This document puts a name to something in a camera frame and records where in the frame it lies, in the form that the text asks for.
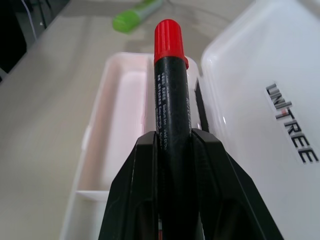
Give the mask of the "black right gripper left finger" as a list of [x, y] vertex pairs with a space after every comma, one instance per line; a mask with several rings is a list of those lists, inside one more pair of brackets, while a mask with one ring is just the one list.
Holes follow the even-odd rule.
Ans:
[[112, 181], [98, 238], [100, 240], [157, 240], [157, 136], [139, 137]]

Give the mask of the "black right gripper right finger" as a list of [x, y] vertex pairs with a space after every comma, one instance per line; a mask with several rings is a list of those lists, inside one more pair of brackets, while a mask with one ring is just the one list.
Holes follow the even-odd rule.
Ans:
[[192, 130], [199, 214], [206, 240], [281, 240], [252, 178], [213, 134]]

